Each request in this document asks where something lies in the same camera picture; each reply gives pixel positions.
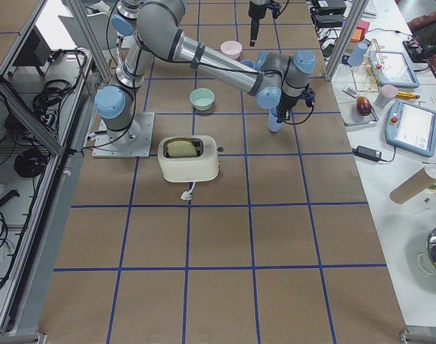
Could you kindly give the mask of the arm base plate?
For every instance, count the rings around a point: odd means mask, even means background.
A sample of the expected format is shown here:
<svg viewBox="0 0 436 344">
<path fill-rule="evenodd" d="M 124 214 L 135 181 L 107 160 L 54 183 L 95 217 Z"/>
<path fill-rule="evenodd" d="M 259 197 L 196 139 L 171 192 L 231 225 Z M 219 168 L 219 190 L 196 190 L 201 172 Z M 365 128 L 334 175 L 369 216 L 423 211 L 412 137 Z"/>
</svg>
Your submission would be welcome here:
<svg viewBox="0 0 436 344">
<path fill-rule="evenodd" d="M 136 113 L 131 128 L 122 138 L 116 140 L 116 133 L 98 135 L 93 158 L 148 158 L 151 150 L 151 140 L 155 112 Z"/>
</svg>

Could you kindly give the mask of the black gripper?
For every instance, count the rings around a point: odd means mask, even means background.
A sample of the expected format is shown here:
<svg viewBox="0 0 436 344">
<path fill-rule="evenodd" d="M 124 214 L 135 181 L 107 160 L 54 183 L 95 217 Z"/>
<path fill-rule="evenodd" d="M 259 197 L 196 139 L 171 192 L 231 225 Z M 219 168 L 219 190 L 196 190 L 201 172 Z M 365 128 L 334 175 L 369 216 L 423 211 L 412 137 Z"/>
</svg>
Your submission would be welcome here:
<svg viewBox="0 0 436 344">
<path fill-rule="evenodd" d="M 296 96 L 291 96 L 286 94 L 285 92 L 282 92 L 280 102 L 276 109 L 277 117 L 278 117 L 277 122 L 289 123 L 290 111 L 292 110 L 292 108 L 294 108 L 297 105 L 299 100 L 304 100 L 305 105 L 308 108 L 311 108 L 311 112 L 308 114 L 307 118 L 303 120 L 303 122 L 309 119 L 309 117 L 313 113 L 315 108 L 314 103 L 315 103 L 316 92 L 313 90 L 312 87 L 310 87 L 309 84 L 307 84 L 304 87 L 298 88 L 298 90 L 300 90 L 300 94 Z"/>
<path fill-rule="evenodd" d="M 251 47 L 256 44 L 259 24 L 265 18 L 267 10 L 271 12 L 274 19 L 277 19 L 281 12 L 281 4 L 273 0 L 251 0 L 249 3 L 248 15 L 251 18 L 249 45 Z"/>
</svg>

